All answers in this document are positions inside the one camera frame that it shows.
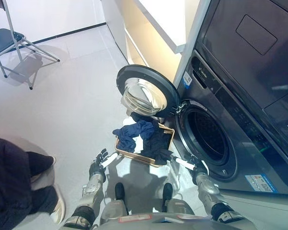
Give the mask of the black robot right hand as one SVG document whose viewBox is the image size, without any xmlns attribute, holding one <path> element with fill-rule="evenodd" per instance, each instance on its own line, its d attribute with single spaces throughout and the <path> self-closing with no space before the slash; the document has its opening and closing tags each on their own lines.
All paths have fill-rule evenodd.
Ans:
<svg viewBox="0 0 288 230">
<path fill-rule="evenodd" d="M 198 159 L 194 155 L 192 155 L 188 161 L 176 156 L 172 157 L 172 159 L 179 165 L 182 165 L 186 169 L 192 171 L 193 178 L 196 178 L 199 175 L 209 175 L 209 169 L 207 168 L 205 162 Z"/>
</svg>

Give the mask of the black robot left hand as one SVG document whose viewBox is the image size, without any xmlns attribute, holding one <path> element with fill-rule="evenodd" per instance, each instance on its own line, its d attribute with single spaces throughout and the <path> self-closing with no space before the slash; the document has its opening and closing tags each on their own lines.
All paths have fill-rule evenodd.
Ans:
<svg viewBox="0 0 288 230">
<path fill-rule="evenodd" d="M 89 178 L 91 178 L 94 174 L 100 173 L 103 174 L 105 172 L 105 168 L 112 164 L 116 158 L 118 157 L 118 153 L 114 152 L 111 155 L 108 154 L 107 149 L 102 149 L 93 160 L 93 163 L 89 169 Z"/>
</svg>

